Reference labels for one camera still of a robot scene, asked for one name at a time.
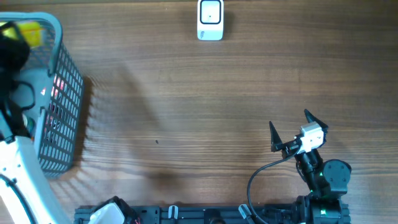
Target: item in basket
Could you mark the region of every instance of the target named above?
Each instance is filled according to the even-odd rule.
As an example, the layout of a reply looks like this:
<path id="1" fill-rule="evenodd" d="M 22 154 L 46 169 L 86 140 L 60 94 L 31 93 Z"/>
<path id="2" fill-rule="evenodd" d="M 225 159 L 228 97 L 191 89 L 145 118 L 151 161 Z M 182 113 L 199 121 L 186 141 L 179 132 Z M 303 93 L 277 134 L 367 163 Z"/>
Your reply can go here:
<path id="1" fill-rule="evenodd" d="M 44 44 L 45 30 L 40 27 L 38 22 L 16 22 L 16 25 L 29 47 L 39 47 Z M 10 39 L 18 40 L 16 30 L 13 27 L 5 29 L 2 34 Z"/>

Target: wood grain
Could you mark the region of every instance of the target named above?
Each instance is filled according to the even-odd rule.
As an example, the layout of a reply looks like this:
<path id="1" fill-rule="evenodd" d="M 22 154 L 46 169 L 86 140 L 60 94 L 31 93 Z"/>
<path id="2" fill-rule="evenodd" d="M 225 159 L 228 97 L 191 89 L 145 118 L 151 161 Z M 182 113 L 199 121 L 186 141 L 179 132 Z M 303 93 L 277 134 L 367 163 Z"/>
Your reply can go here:
<path id="1" fill-rule="evenodd" d="M 197 40 L 195 2 L 3 10 L 57 16 L 85 76 L 75 166 L 50 181 L 71 218 L 113 195 L 245 203 L 250 175 L 280 159 L 268 121 L 289 141 L 307 108 L 330 126 L 323 158 L 353 167 L 343 197 L 353 223 L 398 222 L 397 2 L 226 1 L 219 42 Z M 293 161 L 252 190 L 256 203 L 308 193 Z"/>

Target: black square outline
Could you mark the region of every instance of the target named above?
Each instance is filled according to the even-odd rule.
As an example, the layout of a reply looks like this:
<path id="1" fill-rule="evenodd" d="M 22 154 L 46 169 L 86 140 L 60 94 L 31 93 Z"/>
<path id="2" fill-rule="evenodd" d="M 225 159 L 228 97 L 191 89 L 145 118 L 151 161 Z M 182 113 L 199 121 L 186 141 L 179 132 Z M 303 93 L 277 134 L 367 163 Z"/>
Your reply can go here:
<path id="1" fill-rule="evenodd" d="M 219 21 L 218 22 L 202 22 L 202 20 L 201 20 L 201 4 L 202 4 L 202 2 L 204 2 L 204 1 L 218 1 L 219 3 L 220 3 L 220 15 L 218 16 L 219 17 Z M 220 0 L 201 0 L 200 1 L 200 22 L 202 23 L 202 24 L 214 24 L 214 25 L 217 25 L 217 24 L 220 24 L 220 22 L 221 22 L 221 1 Z"/>

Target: yellow package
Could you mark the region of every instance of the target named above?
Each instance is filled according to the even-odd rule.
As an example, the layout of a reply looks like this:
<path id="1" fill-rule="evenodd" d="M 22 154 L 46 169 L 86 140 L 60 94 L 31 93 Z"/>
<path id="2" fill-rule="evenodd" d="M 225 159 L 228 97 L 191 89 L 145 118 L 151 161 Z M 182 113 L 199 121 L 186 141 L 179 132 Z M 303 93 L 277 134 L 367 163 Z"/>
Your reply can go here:
<path id="1" fill-rule="evenodd" d="M 22 36 L 25 38 L 26 42 L 30 47 L 38 47 L 44 44 L 44 29 L 40 27 L 38 22 L 16 22 Z M 11 39 L 17 40 L 17 34 L 14 28 L 9 28 L 4 30 L 3 35 Z"/>

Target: basket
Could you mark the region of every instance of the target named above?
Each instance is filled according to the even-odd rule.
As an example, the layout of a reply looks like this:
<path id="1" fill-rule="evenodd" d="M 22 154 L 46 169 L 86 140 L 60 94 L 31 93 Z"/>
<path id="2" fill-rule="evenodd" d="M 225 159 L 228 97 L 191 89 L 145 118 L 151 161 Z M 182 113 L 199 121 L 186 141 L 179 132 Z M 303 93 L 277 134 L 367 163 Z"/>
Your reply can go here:
<path id="1" fill-rule="evenodd" d="M 35 123 L 34 147 L 46 177 L 59 177 L 73 163 L 78 121 L 84 92 L 81 73 L 62 43 L 57 18 L 44 12 L 0 12 L 0 21 L 36 21 L 44 30 L 44 45 L 31 48 L 29 59 L 16 80 L 29 82 L 35 106 L 24 114 Z M 31 101 L 28 89 L 17 89 L 13 100 Z"/>

